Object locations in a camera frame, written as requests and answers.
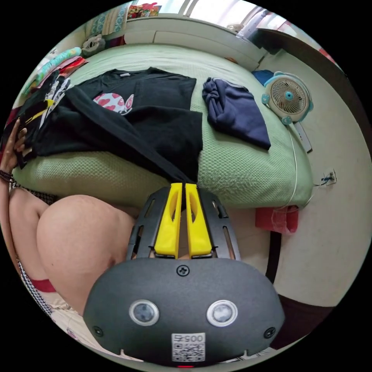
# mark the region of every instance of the hand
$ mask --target hand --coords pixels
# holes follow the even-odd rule
[[[24,141],[26,138],[27,129],[23,128],[18,133],[17,138],[17,131],[21,121],[18,119],[14,124],[13,130],[9,136],[8,142],[4,147],[3,157],[0,163],[0,170],[12,173],[13,169],[17,165],[17,156],[15,155],[14,151],[21,152],[22,156],[26,156],[28,153],[32,151],[32,148],[25,150]]]

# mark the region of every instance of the green bedsheet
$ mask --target green bedsheet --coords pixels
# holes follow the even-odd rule
[[[262,85],[244,68],[204,52],[169,45],[125,45],[101,52],[71,76],[73,84],[111,69],[162,70],[195,77],[191,109],[203,113],[203,151],[198,182],[226,206],[278,207],[288,203],[296,182],[289,131],[261,103]],[[254,95],[265,119],[271,148],[268,152],[214,131],[207,122],[203,83],[219,77],[244,85]],[[297,187],[291,204],[304,205],[312,192],[307,154],[291,126],[298,166]],[[147,197],[167,185],[162,177],[110,153],[65,153],[32,160],[14,178],[24,187],[59,196],[86,194],[112,203],[142,207]]]

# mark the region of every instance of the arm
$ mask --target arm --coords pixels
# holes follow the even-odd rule
[[[9,222],[9,183],[0,178],[0,226],[3,233],[5,245],[7,246],[10,258],[18,274],[21,274],[17,264],[17,254],[13,245],[12,233]]]
[[[17,156],[15,154],[15,151],[21,152],[22,155],[25,156],[32,150],[32,149],[25,150],[24,141],[27,129],[24,128],[19,133],[17,133],[19,125],[20,120],[18,119],[4,147],[3,157],[1,158],[0,162],[0,171],[4,171],[8,174],[11,174],[12,170],[17,165]],[[4,180],[2,177],[0,177],[0,226],[4,236],[5,245],[7,246],[13,265],[17,270],[18,274],[21,274],[21,271],[17,263],[17,254],[16,250],[14,249],[13,237],[10,229],[9,181]]]

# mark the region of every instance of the fan grille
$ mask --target fan grille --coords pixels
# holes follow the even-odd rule
[[[286,99],[286,92],[293,94],[292,100]],[[298,114],[306,108],[307,95],[297,83],[283,78],[275,81],[271,87],[271,97],[275,105],[287,114]]]

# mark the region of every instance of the checkered shorts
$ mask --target checkered shorts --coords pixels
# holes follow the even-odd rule
[[[22,187],[22,186],[15,181],[13,181],[10,184],[10,189],[15,189],[17,187]],[[27,188],[24,188],[24,189],[29,191],[31,194],[35,195],[37,198],[41,199],[43,202],[47,203],[48,205],[53,204],[57,200],[57,197],[55,195],[46,194],[46,193],[39,193],[37,191],[33,191],[33,190],[30,190],[30,189],[27,189]],[[52,308],[46,303],[46,301],[40,295],[39,291],[34,287],[30,278],[27,276],[26,272],[24,271],[23,266],[22,266],[22,264],[21,264],[21,262],[19,261],[18,258],[17,258],[17,263],[18,263],[19,269],[21,271],[21,279],[22,279],[23,284],[26,286],[30,295],[36,301],[36,303],[41,307],[41,309],[47,315],[50,316],[53,312]]]

